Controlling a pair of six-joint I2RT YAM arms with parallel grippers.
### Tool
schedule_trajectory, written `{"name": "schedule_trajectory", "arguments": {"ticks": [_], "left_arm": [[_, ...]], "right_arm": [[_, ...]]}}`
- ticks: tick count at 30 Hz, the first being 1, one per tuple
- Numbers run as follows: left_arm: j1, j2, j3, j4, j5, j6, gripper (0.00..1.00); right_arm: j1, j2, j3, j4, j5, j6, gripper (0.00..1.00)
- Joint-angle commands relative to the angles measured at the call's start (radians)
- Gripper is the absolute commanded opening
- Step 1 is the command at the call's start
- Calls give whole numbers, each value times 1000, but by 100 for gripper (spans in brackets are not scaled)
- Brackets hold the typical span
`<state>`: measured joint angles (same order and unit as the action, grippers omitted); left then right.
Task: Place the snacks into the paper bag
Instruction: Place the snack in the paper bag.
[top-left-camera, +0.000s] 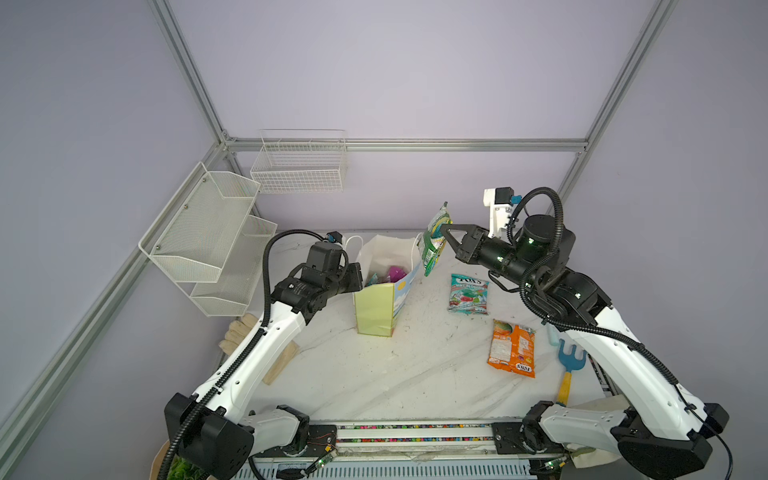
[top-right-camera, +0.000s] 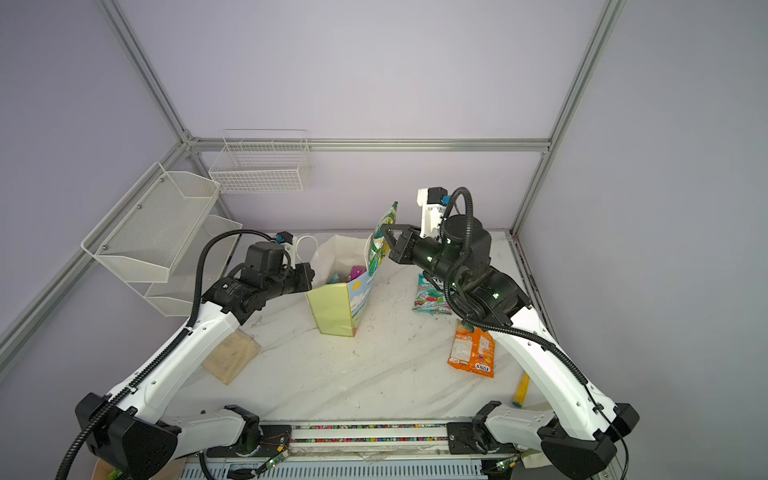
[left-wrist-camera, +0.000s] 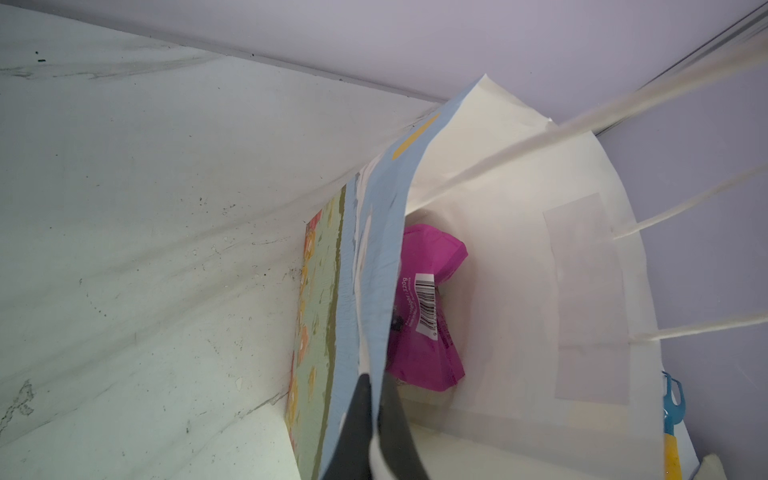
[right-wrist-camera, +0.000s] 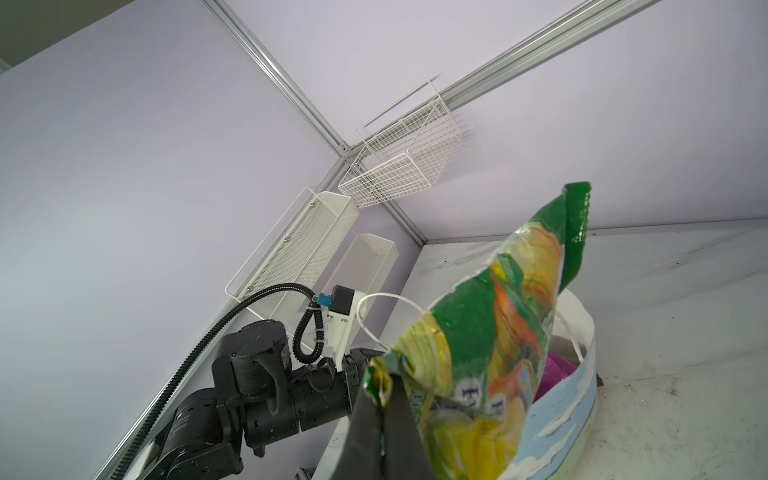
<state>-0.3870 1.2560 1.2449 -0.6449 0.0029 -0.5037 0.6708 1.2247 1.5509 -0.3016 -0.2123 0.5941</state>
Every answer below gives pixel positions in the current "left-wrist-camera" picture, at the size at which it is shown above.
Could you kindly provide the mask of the purple grape candy bag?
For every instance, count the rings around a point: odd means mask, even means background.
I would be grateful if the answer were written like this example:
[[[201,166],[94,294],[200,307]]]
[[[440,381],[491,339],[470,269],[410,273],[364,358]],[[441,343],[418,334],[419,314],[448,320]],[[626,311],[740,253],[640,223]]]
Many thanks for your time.
[[[433,226],[404,230],[386,362],[396,379],[443,392],[464,378],[439,287],[467,257],[462,241]]]

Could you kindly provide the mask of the white paper gift bag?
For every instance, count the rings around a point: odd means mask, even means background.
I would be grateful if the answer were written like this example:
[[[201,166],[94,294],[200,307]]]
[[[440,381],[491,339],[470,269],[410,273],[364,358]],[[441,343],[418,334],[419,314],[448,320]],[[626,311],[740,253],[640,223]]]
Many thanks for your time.
[[[307,223],[285,422],[299,475],[322,479],[358,378],[377,420],[404,230],[468,257],[439,287],[465,376],[395,378],[428,479],[665,479],[659,329],[638,221],[596,132],[764,63],[722,48],[564,124],[488,77],[425,115]]]

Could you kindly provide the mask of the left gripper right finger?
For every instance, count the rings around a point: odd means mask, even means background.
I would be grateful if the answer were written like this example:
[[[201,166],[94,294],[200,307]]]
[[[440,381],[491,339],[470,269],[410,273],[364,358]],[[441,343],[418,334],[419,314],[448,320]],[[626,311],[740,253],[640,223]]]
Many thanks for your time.
[[[429,478],[424,468],[408,424],[397,383],[385,374],[377,420],[376,478]]]

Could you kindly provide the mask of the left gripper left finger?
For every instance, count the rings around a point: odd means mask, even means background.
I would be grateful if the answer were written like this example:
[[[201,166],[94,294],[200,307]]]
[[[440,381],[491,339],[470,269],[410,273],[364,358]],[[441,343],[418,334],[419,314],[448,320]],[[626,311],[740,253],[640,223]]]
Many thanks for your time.
[[[371,382],[358,378],[338,443],[323,480],[370,480],[370,442],[373,437]]]

